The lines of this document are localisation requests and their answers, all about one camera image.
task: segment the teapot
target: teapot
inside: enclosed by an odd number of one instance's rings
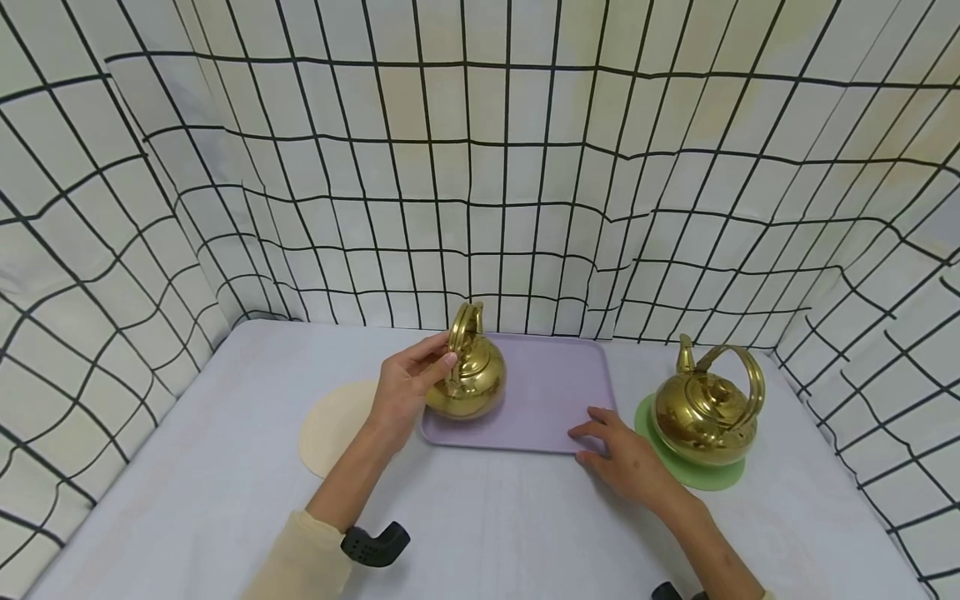
[[[733,350],[743,361],[750,379],[749,398],[729,380],[708,371],[725,350]],[[651,421],[664,443],[686,460],[704,467],[731,465],[754,442],[765,394],[763,372],[748,350],[717,346],[694,364],[693,343],[681,334],[677,372],[657,390]]]
[[[448,419],[486,415],[503,397],[507,367],[500,349],[483,335],[483,302],[463,303],[447,347],[457,353],[457,363],[427,391],[427,405]]]

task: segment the fabric wall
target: fabric wall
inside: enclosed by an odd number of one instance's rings
[[[439,329],[464,299],[501,331],[773,352],[931,595],[960,596],[957,3],[0,16],[0,596],[231,326]]]

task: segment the teapot spout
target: teapot spout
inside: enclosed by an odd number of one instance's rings
[[[677,356],[677,372],[693,372],[696,361],[693,360],[693,340],[685,333],[680,334],[680,355]]]

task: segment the round coaster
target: round coaster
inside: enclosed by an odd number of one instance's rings
[[[739,481],[743,474],[746,459],[741,459],[725,467],[703,467],[681,458],[671,450],[657,435],[657,430],[651,422],[653,416],[650,414],[650,405],[653,402],[654,395],[650,394],[637,406],[634,414],[634,430],[650,440],[650,445],[654,447],[666,469],[677,478],[677,481],[688,488],[706,492],[725,490]]]
[[[360,431],[376,393],[376,381],[357,381],[317,400],[300,427],[297,450],[303,465],[326,477]]]

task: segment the sleeve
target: sleeve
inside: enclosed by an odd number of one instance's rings
[[[343,539],[305,511],[292,513],[243,600],[333,600],[353,566],[340,549]]]

